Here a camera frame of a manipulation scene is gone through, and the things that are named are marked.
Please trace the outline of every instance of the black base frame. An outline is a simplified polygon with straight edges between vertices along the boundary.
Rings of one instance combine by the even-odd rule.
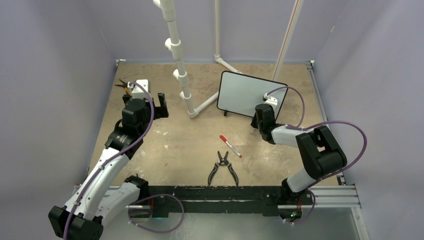
[[[169,194],[177,197],[185,213],[262,214],[265,217],[290,218],[296,210],[280,209],[278,205],[311,205],[312,198],[303,192],[295,199],[283,199],[281,186],[149,186],[143,195]],[[153,218],[167,218],[169,213],[181,213],[180,205],[170,198],[155,198]]]

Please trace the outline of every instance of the cable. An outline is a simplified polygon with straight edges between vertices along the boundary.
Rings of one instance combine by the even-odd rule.
[[[296,209],[300,209],[302,211],[302,198],[299,197],[299,201],[297,203],[297,208]]]
[[[278,91],[280,89],[291,89],[291,90],[295,91],[299,95],[300,100],[302,100],[302,117],[300,118],[299,124],[296,126],[296,127],[300,127],[300,125],[304,121],[304,117],[305,117],[305,100],[304,100],[302,94],[296,88],[294,88],[294,87],[291,87],[291,86],[281,86],[281,87],[277,87],[276,89],[268,92],[267,95],[269,96],[273,92]]]
[[[146,130],[143,132],[143,134],[135,141],[133,142],[131,145],[129,145],[128,147],[122,149],[121,151],[119,151],[117,154],[113,155],[111,158],[107,159],[106,161],[104,161],[104,163],[101,165],[102,168],[104,169],[112,160],[114,160],[116,157],[124,154],[125,152],[127,152],[128,150],[130,150],[132,147],[134,147],[135,145],[137,145],[145,136],[146,134],[149,132],[150,128],[152,127],[152,123],[153,123],[153,119],[154,119],[154,115],[155,115],[155,106],[153,105],[153,100],[152,97],[150,96],[150,94],[138,83],[136,82],[130,82],[130,84],[134,84],[137,87],[139,87],[144,95],[147,97],[147,100],[150,104],[150,121],[148,123],[148,126],[146,128]],[[99,175],[99,173],[102,171],[102,169],[98,168],[94,174],[91,176],[91,178],[87,181],[87,184],[82,188],[81,192],[79,193],[78,197],[76,198],[75,202],[77,204],[79,204],[79,202],[81,201],[81,199],[83,198],[84,194],[86,193],[87,189],[89,188],[89,186],[92,184],[92,182],[94,181],[94,179],[96,179],[97,175]],[[72,209],[69,212],[69,215],[66,219],[66,223],[65,223],[65,228],[63,230],[63,240],[67,240],[68,238],[68,230],[69,230],[69,224],[71,223],[71,218],[74,215],[75,211],[77,210],[77,204],[74,204]]]
[[[165,230],[165,231],[154,230],[154,229],[151,229],[151,228],[148,228],[148,227],[139,225],[138,223],[134,222],[131,219],[130,211],[128,211],[128,219],[129,219],[129,223],[128,224],[133,224],[136,227],[139,227],[141,229],[144,229],[146,231],[149,231],[149,232],[152,232],[152,233],[155,233],[155,234],[167,234],[167,233],[170,233],[170,232],[174,231],[175,229],[177,229],[183,223],[183,219],[184,219],[184,207],[183,207],[183,203],[181,203],[181,201],[177,197],[175,197],[173,195],[170,195],[170,194],[162,193],[162,194],[156,194],[156,195],[153,195],[153,196],[149,196],[149,197],[146,197],[146,198],[137,200],[137,201],[135,201],[135,202],[133,202],[131,204],[142,203],[142,202],[144,202],[146,200],[157,198],[157,197],[160,197],[160,196],[166,196],[166,197],[173,198],[179,204],[179,206],[181,207],[181,214],[182,214],[181,215],[181,219],[179,220],[179,222],[178,222],[178,224],[176,226],[174,226],[173,228],[171,228],[169,230]]]
[[[318,126],[326,125],[326,124],[346,124],[346,125],[349,125],[349,126],[356,128],[363,137],[363,146],[362,146],[362,149],[360,150],[360,153],[358,154],[358,156],[351,163],[349,163],[347,166],[345,166],[345,167],[343,167],[343,168],[341,168],[341,169],[339,169],[339,170],[337,170],[333,173],[330,173],[330,174],[316,180],[314,183],[309,185],[308,188],[314,186],[315,184],[319,183],[320,181],[322,181],[324,179],[328,179],[329,177],[332,177],[334,175],[337,175],[341,172],[344,172],[344,171],[350,169],[354,164],[356,164],[359,161],[359,159],[362,157],[362,155],[364,155],[365,149],[367,148],[368,140],[367,140],[367,136],[365,135],[365,132],[360,127],[358,127],[357,125],[355,125],[355,124],[353,124],[349,121],[342,121],[342,120],[323,121],[323,122],[314,124],[312,126],[308,126],[307,128],[299,128],[299,127],[293,127],[293,126],[287,126],[287,128],[288,129],[307,131],[307,130],[316,128]]]
[[[312,214],[312,211],[314,210],[315,205],[317,204],[317,197],[315,196],[315,194],[309,188],[307,190],[312,196],[312,206],[310,207],[310,210],[307,212],[307,214],[304,217],[302,217],[299,221],[291,222],[292,225],[300,224],[304,222],[306,219],[308,219],[309,216]]]

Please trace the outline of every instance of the red marker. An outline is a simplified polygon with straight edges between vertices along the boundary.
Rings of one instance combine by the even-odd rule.
[[[223,135],[219,135],[219,137],[228,145],[228,147],[231,149],[231,150],[233,150],[234,152],[235,152],[235,154],[237,154],[237,156],[239,157],[239,158],[241,158],[242,157],[242,155],[233,147],[233,145],[231,145],[228,141],[227,141],[227,139],[223,136]]]

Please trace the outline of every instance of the pliers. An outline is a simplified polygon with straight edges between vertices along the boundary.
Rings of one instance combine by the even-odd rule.
[[[115,86],[118,86],[118,87],[121,87],[121,88],[125,89],[126,94],[128,94],[128,95],[130,95],[130,96],[131,96],[131,92],[130,92],[130,90],[128,89],[128,82],[124,82],[124,81],[122,81],[121,79],[119,79],[119,81],[120,81],[122,84],[115,84]]]
[[[219,166],[224,166],[226,165],[228,167],[229,172],[232,175],[232,178],[234,178],[235,181],[235,185],[238,187],[239,186],[239,177],[237,177],[236,172],[233,169],[233,166],[231,165],[231,162],[229,162],[227,160],[228,157],[228,151],[225,153],[224,158],[221,156],[220,151],[218,151],[218,157],[219,160],[218,162],[215,162],[215,166],[213,166],[212,171],[209,174],[209,177],[207,178],[207,185],[210,186],[211,182],[212,182],[212,178],[214,177],[214,175],[217,173]]]

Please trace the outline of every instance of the vertical pole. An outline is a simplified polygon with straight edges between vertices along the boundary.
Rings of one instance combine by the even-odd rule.
[[[292,39],[293,32],[295,31],[296,24],[298,23],[298,18],[302,10],[304,0],[295,0],[293,11],[291,12],[290,20],[288,21],[287,29],[285,30],[284,39],[282,41],[281,50],[278,55],[277,63],[275,64],[274,74],[272,75],[272,81],[277,81],[281,68],[283,67],[284,58],[287,54],[287,49],[289,48],[290,40]]]
[[[153,2],[155,5],[158,5],[157,0],[154,0]],[[158,7],[162,9],[163,18],[165,21],[167,21],[168,24],[170,39],[165,42],[165,46],[172,52],[172,57],[175,60],[178,70],[177,79],[179,80],[179,83],[182,87],[182,98],[187,103],[188,114],[190,118],[194,118],[198,112],[195,111],[193,106],[193,99],[189,89],[189,79],[187,77],[186,67],[184,66],[183,62],[183,48],[181,46],[181,40],[178,36],[177,23],[175,21],[176,13],[174,0],[160,0]]]
[[[221,57],[220,55],[220,0],[215,0],[215,58]]]

